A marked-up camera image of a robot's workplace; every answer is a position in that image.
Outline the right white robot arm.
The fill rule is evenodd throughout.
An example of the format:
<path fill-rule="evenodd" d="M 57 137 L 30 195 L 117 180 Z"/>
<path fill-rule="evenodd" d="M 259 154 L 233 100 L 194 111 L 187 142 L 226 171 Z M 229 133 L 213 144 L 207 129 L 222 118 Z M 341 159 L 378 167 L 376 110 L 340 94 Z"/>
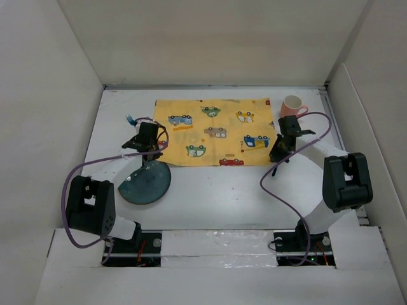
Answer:
<path fill-rule="evenodd" d="M 322 200 L 303 220 L 294 234 L 295 245 L 309 250 L 317 243 L 317 235 L 328 229 L 348 210 L 358 209 L 373 200 L 368 161 L 361 152 L 347 152 L 332 146 L 311 130 L 302 130 L 296 116 L 279 119 L 270 161 L 289 161 L 295 152 L 307 157 L 323 170 Z"/>

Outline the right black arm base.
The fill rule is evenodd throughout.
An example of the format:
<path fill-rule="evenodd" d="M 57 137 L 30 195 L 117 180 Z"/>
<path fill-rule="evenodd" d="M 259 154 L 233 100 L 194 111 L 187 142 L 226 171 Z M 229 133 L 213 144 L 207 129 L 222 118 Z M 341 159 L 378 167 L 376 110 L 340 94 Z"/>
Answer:
<path fill-rule="evenodd" d="M 302 224 L 274 231 L 268 248 L 276 254 L 278 266 L 336 266 L 328 231 L 308 236 Z"/>

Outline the yellow car-print cloth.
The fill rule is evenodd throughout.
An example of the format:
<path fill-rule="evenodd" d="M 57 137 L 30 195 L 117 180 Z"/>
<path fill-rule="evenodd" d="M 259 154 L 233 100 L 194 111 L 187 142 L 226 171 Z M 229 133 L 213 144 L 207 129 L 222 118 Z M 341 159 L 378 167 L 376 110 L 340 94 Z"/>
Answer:
<path fill-rule="evenodd" d="M 277 138 L 269 98 L 157 100 L 168 132 L 160 160 L 175 166 L 263 166 Z"/>

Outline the teal ceramic plate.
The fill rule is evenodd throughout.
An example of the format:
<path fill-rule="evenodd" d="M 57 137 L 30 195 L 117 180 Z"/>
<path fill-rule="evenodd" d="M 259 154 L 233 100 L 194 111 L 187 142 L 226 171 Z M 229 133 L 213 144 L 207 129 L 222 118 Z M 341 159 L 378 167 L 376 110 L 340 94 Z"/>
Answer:
<path fill-rule="evenodd" d="M 145 163 L 119 186 L 121 197 L 133 205 L 149 205 L 160 200 L 172 180 L 169 166 L 157 160 Z"/>

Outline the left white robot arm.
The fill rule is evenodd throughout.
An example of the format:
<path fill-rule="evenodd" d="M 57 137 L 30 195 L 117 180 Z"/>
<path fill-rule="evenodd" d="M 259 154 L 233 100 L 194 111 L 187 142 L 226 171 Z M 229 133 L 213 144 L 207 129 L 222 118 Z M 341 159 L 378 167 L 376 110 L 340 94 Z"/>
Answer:
<path fill-rule="evenodd" d="M 134 123 L 136 134 L 125 142 L 116 156 L 88 161 L 74 167 L 64 182 L 61 211 L 64 229 L 72 244 L 80 245 L 71 229 L 98 236 L 100 240 L 116 238 L 128 252 L 141 246 L 140 225 L 117 216 L 115 199 L 118 187 L 147 159 L 157 159 L 168 143 L 158 145 L 166 128 L 158 122 L 141 118 Z"/>

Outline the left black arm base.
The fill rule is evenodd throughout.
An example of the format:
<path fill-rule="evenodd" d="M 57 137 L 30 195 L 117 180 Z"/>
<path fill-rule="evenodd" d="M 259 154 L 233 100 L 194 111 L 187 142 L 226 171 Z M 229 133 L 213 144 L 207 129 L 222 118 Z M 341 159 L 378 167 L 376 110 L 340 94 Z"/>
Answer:
<path fill-rule="evenodd" d="M 113 238 L 113 249 L 109 253 L 105 242 L 102 265 L 105 267 L 155 268 L 161 266 L 162 232 L 143 231 L 140 242 Z"/>

